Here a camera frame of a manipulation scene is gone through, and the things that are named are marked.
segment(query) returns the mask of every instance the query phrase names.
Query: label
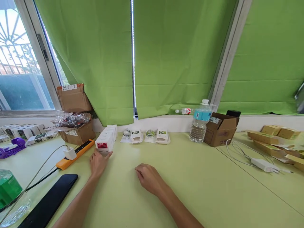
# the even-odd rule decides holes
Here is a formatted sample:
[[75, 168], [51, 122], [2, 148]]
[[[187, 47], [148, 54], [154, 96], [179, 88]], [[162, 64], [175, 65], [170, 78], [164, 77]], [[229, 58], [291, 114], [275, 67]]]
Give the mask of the label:
[[68, 131], [66, 132], [67, 135], [74, 135], [74, 136], [78, 136], [76, 130], [74, 131]]
[[15, 177], [0, 180], [0, 209], [10, 204], [21, 193], [22, 188]]
[[64, 86], [62, 87], [62, 91], [72, 90], [72, 89], [77, 89], [77, 84], [73, 84], [73, 85], [64, 85]]
[[194, 118], [201, 121], [209, 121], [211, 117], [211, 112], [200, 112], [195, 111]]
[[215, 124], [218, 124], [219, 123], [219, 118], [215, 118], [215, 117], [210, 117], [210, 122], [213, 122]]

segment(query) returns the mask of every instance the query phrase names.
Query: window frame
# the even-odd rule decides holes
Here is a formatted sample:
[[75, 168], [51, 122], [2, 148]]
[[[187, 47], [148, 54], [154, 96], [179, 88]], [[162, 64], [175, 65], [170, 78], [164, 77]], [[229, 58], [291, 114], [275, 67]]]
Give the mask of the window frame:
[[[39, 16], [37, 14], [33, 0], [14, 0], [18, 9], [20, 18], [25, 27], [27, 36], [30, 40], [33, 52], [42, 72], [50, 97], [55, 110], [0, 110], [0, 117], [48, 117], [54, 116], [56, 110], [61, 110], [60, 101], [57, 96], [56, 87], [61, 86], [59, 77], [53, 62], [53, 57], [46, 40], [44, 30], [42, 29]], [[38, 34], [42, 39], [49, 61], [46, 60], [38, 41]]]

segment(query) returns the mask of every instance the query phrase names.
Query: open cardboard box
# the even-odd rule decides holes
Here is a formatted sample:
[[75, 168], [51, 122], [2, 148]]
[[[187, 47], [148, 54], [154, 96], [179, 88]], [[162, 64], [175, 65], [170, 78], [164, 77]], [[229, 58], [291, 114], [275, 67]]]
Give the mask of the open cardboard box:
[[227, 140], [233, 138], [238, 122], [238, 117], [213, 112], [207, 123], [204, 142], [210, 146], [226, 145]]
[[94, 139], [96, 137], [93, 131], [93, 121], [85, 123], [80, 128], [67, 128], [67, 127], [48, 127], [44, 128], [47, 131], [57, 131], [59, 132], [63, 141], [75, 145], [82, 145], [89, 139]]

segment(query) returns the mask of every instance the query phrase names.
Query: white charger adapter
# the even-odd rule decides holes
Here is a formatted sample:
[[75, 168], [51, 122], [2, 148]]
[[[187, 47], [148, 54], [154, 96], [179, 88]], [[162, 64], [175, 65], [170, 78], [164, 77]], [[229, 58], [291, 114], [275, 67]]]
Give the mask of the white charger adapter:
[[63, 149], [63, 152], [64, 152], [64, 155], [66, 156], [66, 158], [69, 160], [74, 160], [77, 157], [76, 152], [75, 152], [74, 148], [72, 148], [72, 147], [69, 147], [69, 146], [65, 147]]

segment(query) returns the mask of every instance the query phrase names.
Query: sticker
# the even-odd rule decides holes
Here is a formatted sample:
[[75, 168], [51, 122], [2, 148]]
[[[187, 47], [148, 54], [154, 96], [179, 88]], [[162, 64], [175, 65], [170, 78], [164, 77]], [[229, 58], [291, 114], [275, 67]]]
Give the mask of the sticker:
[[213, 122], [215, 124], [218, 124], [219, 123], [219, 118], [215, 118], [215, 117], [210, 117], [210, 122]]
[[62, 87], [62, 91], [72, 90], [72, 89], [77, 89], [77, 84], [73, 84], [73, 85], [64, 85], [64, 86]]
[[77, 132], [74, 130], [74, 131], [68, 131], [66, 132], [67, 135], [74, 135], [74, 136], [78, 136], [77, 135]]
[[195, 111], [194, 118], [201, 121], [209, 121], [211, 117], [211, 112], [200, 112]]

